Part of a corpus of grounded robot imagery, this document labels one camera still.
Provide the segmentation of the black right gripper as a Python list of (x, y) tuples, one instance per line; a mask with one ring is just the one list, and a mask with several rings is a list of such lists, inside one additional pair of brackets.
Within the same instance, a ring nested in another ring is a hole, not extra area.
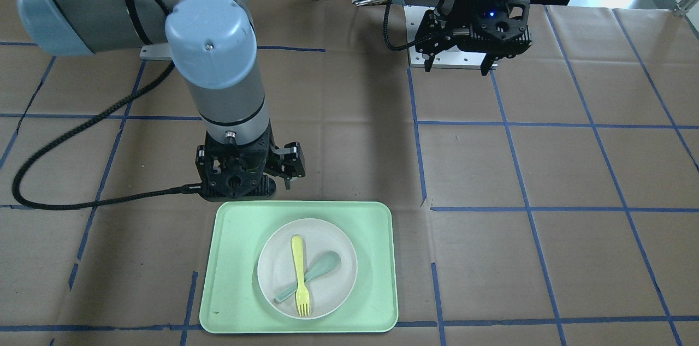
[(270, 128), (244, 145), (238, 145), (232, 137), (221, 143), (207, 134), (197, 148), (196, 167), (202, 180), (197, 192), (207, 201), (272, 198), (277, 191), (273, 177), (283, 179), (285, 189), (290, 190), (293, 180), (306, 175), (300, 143), (277, 147)]

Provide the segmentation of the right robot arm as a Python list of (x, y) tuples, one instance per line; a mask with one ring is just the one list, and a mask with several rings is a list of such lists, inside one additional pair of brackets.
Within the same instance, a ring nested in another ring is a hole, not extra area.
[(97, 116), (60, 135), (30, 156), (14, 177), (20, 204), (49, 205), (20, 192), (30, 167), (58, 145), (154, 90), (177, 70), (184, 77), (206, 127), (195, 165), (200, 182), (94, 205), (117, 204), (170, 194), (198, 194), (207, 201), (260, 200), (275, 195), (274, 177), (289, 186), (306, 175), (298, 142), (278, 147), (257, 61), (257, 38), (248, 0), (16, 0), (32, 40), (56, 57), (165, 45), (170, 63), (149, 85), (118, 100)]

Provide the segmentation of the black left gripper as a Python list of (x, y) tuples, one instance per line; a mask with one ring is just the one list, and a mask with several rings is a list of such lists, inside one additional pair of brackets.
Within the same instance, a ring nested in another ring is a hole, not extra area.
[[(453, 38), (463, 51), (484, 52), (482, 76), (488, 75), (495, 60), (513, 58), (534, 43), (528, 28), (531, 0), (454, 0), (452, 10), (439, 17), (433, 10), (424, 14), (415, 46), (440, 53)], [(424, 70), (432, 70), (433, 53), (423, 55)]]

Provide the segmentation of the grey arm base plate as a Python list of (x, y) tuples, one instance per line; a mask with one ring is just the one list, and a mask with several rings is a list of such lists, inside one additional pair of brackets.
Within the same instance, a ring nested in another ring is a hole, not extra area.
[[(405, 29), (407, 41), (414, 41), (418, 38), (418, 29), (422, 18), (431, 6), (406, 5), (404, 7)], [(447, 39), (447, 48), (440, 53), (427, 52), (424, 49), (412, 46), (408, 50), (408, 64), (412, 68), (424, 69), (427, 57), (433, 59), (432, 68), (460, 68), (480, 70), (485, 60), (486, 53), (474, 50), (463, 51), (453, 38)]]
[(171, 62), (172, 55), (168, 43), (142, 46), (139, 57), (146, 61)]

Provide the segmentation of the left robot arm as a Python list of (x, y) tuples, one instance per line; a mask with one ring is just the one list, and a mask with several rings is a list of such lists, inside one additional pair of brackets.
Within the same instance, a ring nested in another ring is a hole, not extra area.
[(383, 35), (390, 50), (419, 53), (426, 71), (442, 53), (457, 48), (482, 53), (479, 69), (487, 75), (494, 63), (525, 53), (534, 42), (528, 28), (531, 0), (387, 0), (385, 20), (394, 4), (426, 8), (411, 41), (395, 45)]

